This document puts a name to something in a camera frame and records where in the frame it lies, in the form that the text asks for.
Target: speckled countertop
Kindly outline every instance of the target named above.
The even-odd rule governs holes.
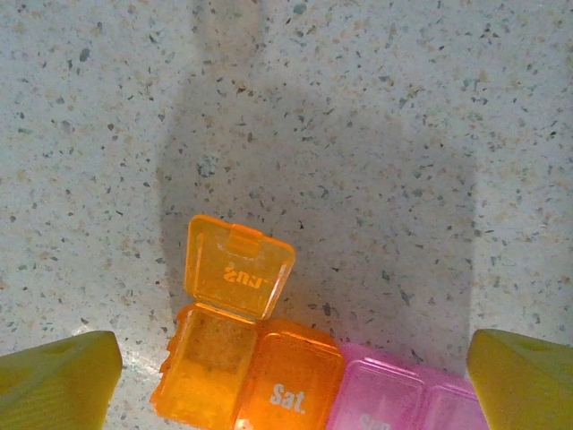
[[[517,3],[3,2],[0,353],[113,330],[107,428],[178,428],[198,212],[293,244],[275,315],[338,340],[573,343],[573,2]]]

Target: open lid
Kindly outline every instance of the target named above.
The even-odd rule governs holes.
[[[289,244],[206,215],[189,223],[185,291],[249,319],[266,319],[295,263]]]

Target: pink lid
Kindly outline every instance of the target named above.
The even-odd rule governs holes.
[[[469,381],[345,344],[328,430],[488,430]]]

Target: yellow plastic piece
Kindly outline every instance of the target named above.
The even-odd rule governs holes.
[[[292,246],[257,230],[206,215],[189,223],[185,290],[204,304],[268,318],[294,263]]]
[[[257,340],[254,322],[201,304],[187,306],[177,320],[151,403],[162,417],[209,430],[232,429]]]
[[[0,429],[100,429],[121,371],[111,331],[0,357]]]
[[[491,430],[573,429],[573,348],[478,330],[467,369]]]
[[[264,323],[238,402],[235,430],[322,430],[344,358],[326,333],[288,321]]]

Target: translucent plastic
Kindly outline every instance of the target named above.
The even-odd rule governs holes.
[[[200,304],[183,309],[177,319],[151,403],[163,417],[229,430],[257,339],[254,323]]]
[[[295,263],[292,246],[205,215],[189,223],[185,290],[244,318],[268,318]]]
[[[329,430],[488,430],[469,381],[346,344]]]
[[[327,334],[269,321],[255,349],[235,430],[321,430],[344,372]]]

